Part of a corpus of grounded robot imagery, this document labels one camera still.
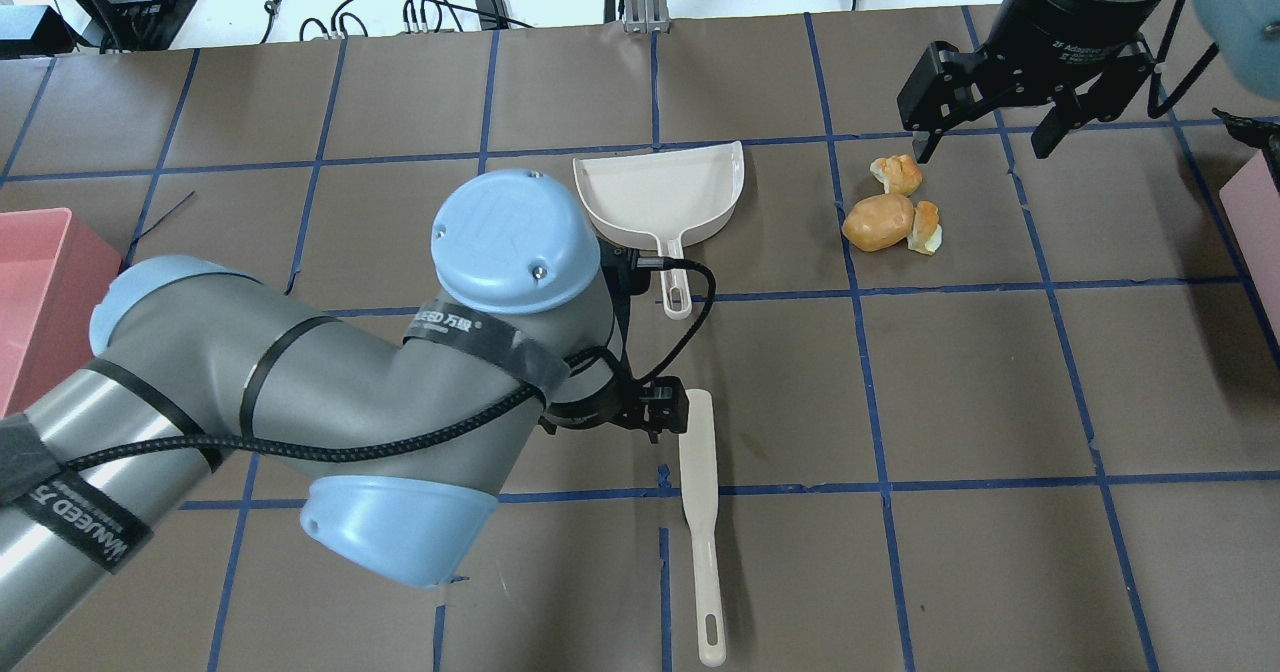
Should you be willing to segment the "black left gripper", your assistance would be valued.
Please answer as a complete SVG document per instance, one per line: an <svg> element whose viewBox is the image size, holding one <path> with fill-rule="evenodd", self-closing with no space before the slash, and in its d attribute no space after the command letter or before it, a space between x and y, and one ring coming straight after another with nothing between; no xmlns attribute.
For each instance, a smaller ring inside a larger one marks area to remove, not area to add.
<svg viewBox="0 0 1280 672"><path fill-rule="evenodd" d="M689 396L681 379L625 379L608 381L582 399L553 403L541 413L540 428L556 434L559 429L589 430L613 425L657 439L663 433L685 434L689 413Z"/></svg>

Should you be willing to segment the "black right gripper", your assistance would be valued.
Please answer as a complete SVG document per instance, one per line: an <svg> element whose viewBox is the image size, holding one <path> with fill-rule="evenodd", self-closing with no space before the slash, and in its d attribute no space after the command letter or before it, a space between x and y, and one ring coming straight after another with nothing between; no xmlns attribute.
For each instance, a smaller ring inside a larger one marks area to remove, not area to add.
<svg viewBox="0 0 1280 672"><path fill-rule="evenodd" d="M1140 28L1157 0L1004 0L973 52L934 40L897 93L918 165L947 131L1005 108L1047 106L1032 133L1047 160L1070 131L1111 122L1135 99L1155 61Z"/></svg>

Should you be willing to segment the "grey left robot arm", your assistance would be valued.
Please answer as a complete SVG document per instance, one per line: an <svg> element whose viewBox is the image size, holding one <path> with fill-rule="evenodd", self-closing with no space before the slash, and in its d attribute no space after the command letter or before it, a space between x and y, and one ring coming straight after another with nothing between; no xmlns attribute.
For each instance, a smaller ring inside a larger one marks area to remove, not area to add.
<svg viewBox="0 0 1280 672"><path fill-rule="evenodd" d="M90 361L3 420L4 669L234 451L311 477L312 540L436 588L535 429L685 430L681 381L625 358L631 276L685 262L607 244L530 169L467 180L428 234L442 289L396 344L206 259L116 276Z"/></svg>

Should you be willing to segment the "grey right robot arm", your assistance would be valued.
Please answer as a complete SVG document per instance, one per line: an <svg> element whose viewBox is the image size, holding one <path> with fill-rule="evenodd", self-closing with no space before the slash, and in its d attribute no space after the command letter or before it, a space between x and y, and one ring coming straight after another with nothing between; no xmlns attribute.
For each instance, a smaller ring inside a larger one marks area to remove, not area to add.
<svg viewBox="0 0 1280 672"><path fill-rule="evenodd" d="M1142 26L1162 0L1002 0L989 33L973 52L934 40L908 76L896 104L913 134L916 163L928 163L946 133L1005 108L1046 108L1032 134L1037 157L1088 122L1111 122L1142 88L1157 90L1171 37L1157 51ZM1228 63L1251 93L1277 99L1277 0L1194 3L1207 52L1166 99L1165 115L1210 63Z"/></svg>

